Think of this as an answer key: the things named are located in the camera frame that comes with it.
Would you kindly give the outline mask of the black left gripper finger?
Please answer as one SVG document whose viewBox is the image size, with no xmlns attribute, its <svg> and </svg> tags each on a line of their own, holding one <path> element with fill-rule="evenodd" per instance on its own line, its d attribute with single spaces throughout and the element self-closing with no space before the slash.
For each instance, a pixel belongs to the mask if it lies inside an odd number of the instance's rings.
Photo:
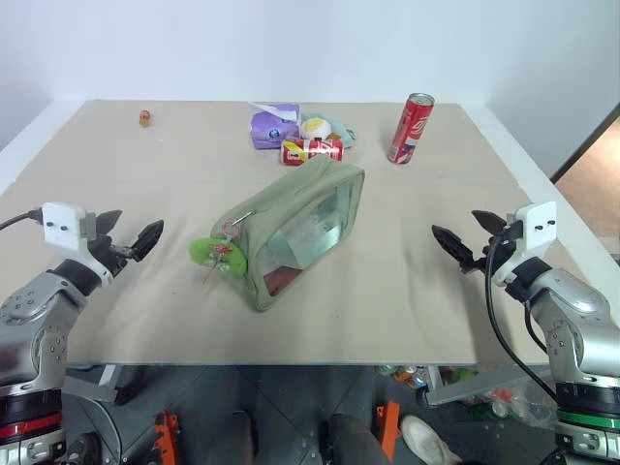
<svg viewBox="0 0 620 465">
<path fill-rule="evenodd" d="M 130 247 L 130 259 L 141 262 L 157 245 L 163 233 L 165 222 L 160 219 L 148 224 L 139 234 L 137 240 Z"/>
<path fill-rule="evenodd" d="M 109 236 L 110 232 L 114 229 L 122 213 L 122 210 L 114 209 L 98 214 L 96 217 L 97 236 Z"/>
</svg>

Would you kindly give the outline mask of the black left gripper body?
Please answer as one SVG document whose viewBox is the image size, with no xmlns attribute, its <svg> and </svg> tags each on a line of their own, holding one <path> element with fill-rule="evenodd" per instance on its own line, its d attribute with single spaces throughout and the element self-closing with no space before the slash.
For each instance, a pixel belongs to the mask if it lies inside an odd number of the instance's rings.
<svg viewBox="0 0 620 465">
<path fill-rule="evenodd" d="M 127 262 L 135 257 L 133 248 L 113 244 L 112 238 L 106 234 L 99 234 L 94 240 L 89 241 L 88 250 L 105 267 L 111 278 L 115 278 Z"/>
</svg>

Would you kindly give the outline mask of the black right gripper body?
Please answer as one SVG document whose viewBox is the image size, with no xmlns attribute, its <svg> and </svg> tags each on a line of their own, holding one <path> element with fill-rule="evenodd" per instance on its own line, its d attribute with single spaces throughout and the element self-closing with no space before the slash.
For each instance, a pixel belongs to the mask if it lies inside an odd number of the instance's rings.
<svg viewBox="0 0 620 465">
<path fill-rule="evenodd" d="M 477 260 L 474 260 L 474 268 L 472 270 L 463 270 L 464 273 L 469 273 L 475 270 L 485 272 L 487 260 L 491 255 L 491 245 L 498 239 L 499 243 L 493 254 L 491 260 L 491 271 L 495 272 L 499 267 L 504 264 L 515 252 L 516 241 L 523 236 L 523 222 L 517 220 L 511 224 L 505 221 L 505 229 L 501 235 L 496 235 L 488 239 L 488 245 L 482 249 L 483 256 Z"/>
</svg>

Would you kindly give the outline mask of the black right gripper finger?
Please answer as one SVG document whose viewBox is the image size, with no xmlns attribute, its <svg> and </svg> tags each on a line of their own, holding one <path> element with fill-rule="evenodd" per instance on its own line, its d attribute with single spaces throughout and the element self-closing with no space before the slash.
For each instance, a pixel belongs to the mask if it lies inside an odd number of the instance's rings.
<svg viewBox="0 0 620 465">
<path fill-rule="evenodd" d="M 473 210 L 472 214 L 480 226 L 488 233 L 493 236 L 503 233 L 505 229 L 505 220 L 497 214 L 484 210 Z"/>
<path fill-rule="evenodd" d="M 461 270 L 474 268 L 473 252 L 451 230 L 432 225 L 431 231 L 441 248 L 457 261 Z"/>
</svg>

